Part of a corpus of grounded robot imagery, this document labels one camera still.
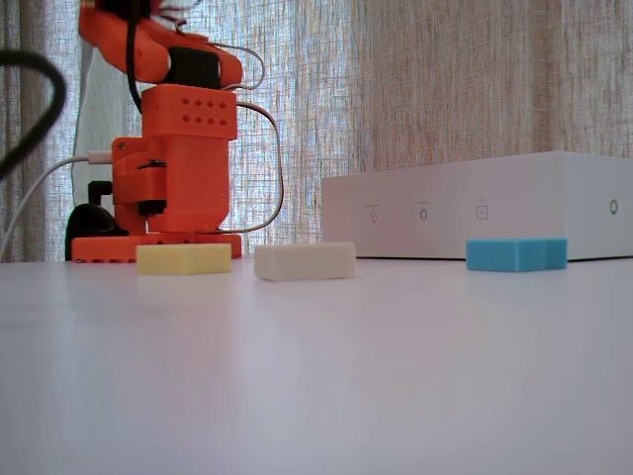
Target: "gray cable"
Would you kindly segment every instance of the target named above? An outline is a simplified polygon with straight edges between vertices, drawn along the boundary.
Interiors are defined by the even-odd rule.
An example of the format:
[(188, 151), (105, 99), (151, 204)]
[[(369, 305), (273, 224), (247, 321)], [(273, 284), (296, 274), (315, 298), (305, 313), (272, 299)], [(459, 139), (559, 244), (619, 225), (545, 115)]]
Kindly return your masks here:
[(217, 230), (210, 233), (205, 233), (208, 235), (243, 234), (243, 233), (250, 233), (252, 231), (261, 230), (262, 228), (266, 228), (273, 221), (275, 221), (275, 219), (279, 215), (279, 212), (281, 211), (282, 206), (284, 205), (285, 191), (284, 191), (283, 158), (281, 154), (281, 138), (279, 136), (279, 128), (277, 126), (277, 123), (275, 122), (275, 119), (273, 119), (273, 117), (268, 113), (268, 111), (266, 111), (265, 109), (259, 106), (256, 106), (255, 104), (250, 104), (249, 102), (238, 102), (237, 106), (243, 107), (244, 109), (250, 109), (251, 111), (258, 112), (259, 114), (261, 114), (262, 116), (264, 116), (266, 119), (270, 121), (270, 124), (273, 126), (273, 129), (275, 130), (275, 138), (277, 139), (277, 180), (279, 182), (279, 199), (277, 200), (277, 207), (275, 208), (275, 211), (273, 212), (273, 214), (270, 216), (270, 218), (268, 218), (262, 224), (253, 226), (252, 228), (245, 228), (242, 230)]
[(239, 49), (240, 51), (247, 52), (255, 56), (257, 60), (259, 61), (259, 63), (261, 64), (261, 76), (259, 77), (259, 80), (255, 84), (253, 84), (252, 86), (247, 86), (247, 85), (236, 82), (236, 83), (229, 84), (228, 86), (223, 87), (222, 88), (223, 91), (227, 91), (229, 89), (244, 89), (246, 91), (253, 91), (257, 89), (261, 85), (262, 82), (264, 82), (264, 78), (266, 77), (266, 65), (264, 64), (264, 60), (261, 58), (259, 54), (253, 51), (250, 47), (234, 47), (233, 45), (226, 45), (224, 43), (215, 43), (215, 42), (211, 43), (211, 45), (218, 48)]
[(5, 258), (4, 256), (9, 247), (9, 242), (11, 242), (11, 235), (13, 234), (14, 229), (18, 225), (18, 220), (20, 219), (20, 216), (22, 215), (25, 208), (27, 207), (29, 200), (33, 197), (33, 195), (38, 190), (38, 188), (40, 188), (44, 180), (46, 180), (49, 175), (51, 175), (54, 171), (61, 168), (62, 166), (68, 165), (70, 163), (76, 163), (78, 161), (88, 161), (88, 157), (87, 156), (73, 156), (72, 158), (67, 158), (66, 160), (59, 161), (55, 165), (45, 170), (44, 173), (42, 173), (42, 175), (40, 175), (40, 177), (35, 181), (35, 183), (31, 185), (31, 188), (29, 188), (29, 191), (27, 191), (27, 194), (24, 195), (24, 198), (22, 199), (22, 202), (20, 203), (20, 206), (18, 207), (16, 214), (13, 216), (13, 219), (11, 220), (11, 223), (9, 224), (9, 228), (7, 228), (7, 232), (4, 234), (4, 237), (2, 238), (2, 245), (0, 246), (0, 261), (3, 261)]

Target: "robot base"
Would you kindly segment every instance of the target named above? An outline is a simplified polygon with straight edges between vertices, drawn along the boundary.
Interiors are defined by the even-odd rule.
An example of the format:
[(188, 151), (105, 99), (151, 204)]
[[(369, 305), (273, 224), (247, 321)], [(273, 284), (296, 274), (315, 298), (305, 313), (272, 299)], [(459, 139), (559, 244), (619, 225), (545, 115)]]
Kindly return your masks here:
[(240, 235), (195, 233), (150, 233), (141, 236), (76, 237), (72, 240), (73, 262), (136, 262), (136, 246), (147, 244), (230, 244), (231, 257), (241, 257)]

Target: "white cable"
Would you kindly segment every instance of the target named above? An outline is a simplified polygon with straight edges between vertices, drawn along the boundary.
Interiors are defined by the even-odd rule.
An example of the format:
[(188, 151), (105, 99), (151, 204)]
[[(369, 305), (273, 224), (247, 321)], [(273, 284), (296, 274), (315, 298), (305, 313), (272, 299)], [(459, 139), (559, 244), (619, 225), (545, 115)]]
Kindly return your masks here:
[(255, 51), (253, 51), (250, 47), (234, 47), (233, 45), (226, 45), (224, 43), (211, 43), (211, 45), (218, 48), (239, 49), (240, 51), (247, 52), (255, 56), (257, 60), (259, 60), (259, 63), (261, 64), (261, 76), (259, 77), (259, 80), (255, 84), (253, 84), (252, 86), (247, 86), (247, 85), (236, 82), (236, 83), (229, 84), (228, 86), (223, 87), (222, 88), (223, 91), (227, 91), (229, 89), (245, 89), (246, 91), (253, 91), (257, 89), (261, 85), (262, 82), (264, 82), (264, 78), (266, 77), (266, 64), (264, 64), (264, 60), (261, 58), (261, 56), (257, 54)]
[(268, 218), (266, 221), (264, 221), (260, 225), (253, 226), (252, 228), (245, 228), (243, 230), (217, 230), (217, 231), (213, 231), (206, 234), (211, 234), (211, 235), (243, 234), (243, 233), (250, 233), (251, 231), (261, 230), (262, 228), (266, 228), (273, 221), (275, 221), (275, 218), (277, 218), (277, 216), (279, 215), (279, 212), (281, 211), (282, 206), (284, 205), (284, 173), (283, 173), (283, 158), (281, 154), (281, 138), (279, 136), (279, 127), (277, 126), (275, 119), (273, 119), (273, 116), (271, 116), (268, 113), (268, 111), (266, 111), (265, 109), (259, 106), (256, 106), (255, 104), (250, 104), (249, 102), (238, 102), (237, 106), (243, 107), (244, 109), (250, 109), (251, 111), (258, 112), (259, 114), (261, 114), (262, 116), (264, 116), (266, 119), (270, 121), (270, 124), (273, 126), (273, 129), (275, 130), (275, 138), (277, 139), (277, 180), (279, 182), (279, 199), (277, 200), (277, 207), (275, 208), (275, 211), (273, 211), (273, 214), (270, 215), (270, 218)]
[(9, 247), (9, 242), (11, 241), (11, 235), (18, 225), (20, 216), (27, 207), (29, 200), (33, 197), (35, 192), (38, 191), (38, 188), (40, 188), (42, 183), (44, 183), (44, 180), (46, 180), (49, 175), (51, 175), (54, 171), (58, 170), (62, 166), (68, 165), (70, 163), (77, 163), (79, 161), (88, 161), (91, 164), (112, 163), (112, 155), (108, 151), (90, 151), (88, 153), (88, 156), (73, 156), (72, 158), (67, 158), (66, 160), (59, 161), (55, 165), (45, 170), (44, 173), (42, 173), (42, 175), (40, 175), (40, 177), (35, 181), (35, 183), (31, 185), (31, 188), (29, 188), (27, 194), (24, 195), (24, 198), (22, 199), (22, 202), (20, 203), (16, 214), (11, 220), (11, 223), (9, 223), (9, 228), (7, 228), (7, 232), (2, 238), (2, 245), (0, 245), (0, 262), (3, 261), (5, 258), (7, 248)]

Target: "sheer curtain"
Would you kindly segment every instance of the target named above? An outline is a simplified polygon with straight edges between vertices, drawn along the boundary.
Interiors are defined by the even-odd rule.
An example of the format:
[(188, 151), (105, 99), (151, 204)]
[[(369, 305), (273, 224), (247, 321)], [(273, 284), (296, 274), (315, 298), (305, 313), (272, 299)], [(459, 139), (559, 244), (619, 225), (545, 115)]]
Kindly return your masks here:
[[(137, 133), (139, 117), (123, 74), (78, 40), (76, 0), (5, 0), (2, 8), (4, 45), (44, 52), (70, 86), (63, 121), (0, 190), (6, 228), (39, 171), (72, 154), (78, 116), (78, 152)], [(214, 0), (188, 18), (191, 31), (259, 51), (268, 68), (262, 87), (239, 98), (279, 121), (287, 196), (271, 227), (245, 237), (246, 251), (319, 239), (320, 180), (328, 175), (548, 149), (631, 155), (629, 2)], [(238, 55), (253, 80), (257, 63)], [(0, 81), (2, 150), (45, 95), (24, 72), (5, 71)], [(273, 209), (274, 151), (267, 122), (239, 112), (225, 226), (260, 222)], [(84, 201), (88, 181), (108, 173), (77, 166), (75, 199)], [(71, 201), (63, 170), (30, 207), (13, 258), (61, 258)]]
[[(76, 0), (3, 0), (0, 48), (42, 53), (64, 73), (68, 85), (62, 117), (45, 142), (0, 185), (0, 223), (6, 230), (20, 198), (49, 165), (72, 155), (79, 107), (80, 49), (76, 35)], [(0, 153), (15, 145), (45, 110), (46, 80), (25, 70), (0, 69)], [(63, 257), (63, 223), (72, 203), (70, 170), (55, 173), (36, 195), (16, 229), (11, 260)]]

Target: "black cable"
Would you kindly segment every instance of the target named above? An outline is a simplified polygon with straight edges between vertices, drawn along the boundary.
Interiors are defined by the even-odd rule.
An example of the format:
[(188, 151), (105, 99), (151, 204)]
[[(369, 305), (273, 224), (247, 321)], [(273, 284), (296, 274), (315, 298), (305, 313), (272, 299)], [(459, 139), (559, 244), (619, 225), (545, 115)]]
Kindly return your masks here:
[(140, 96), (136, 88), (136, 71), (135, 71), (135, 42), (136, 42), (136, 24), (140, 19), (141, 0), (133, 0), (130, 8), (130, 16), (128, 17), (128, 40), (126, 42), (126, 70), (128, 74), (128, 86), (130, 93), (135, 101), (136, 108), (142, 112), (140, 104)]
[(18, 66), (33, 69), (50, 79), (53, 87), (52, 100), (46, 112), (0, 162), (1, 182), (38, 146), (61, 115), (63, 104), (66, 101), (66, 83), (59, 70), (45, 57), (35, 52), (0, 50), (0, 66)]

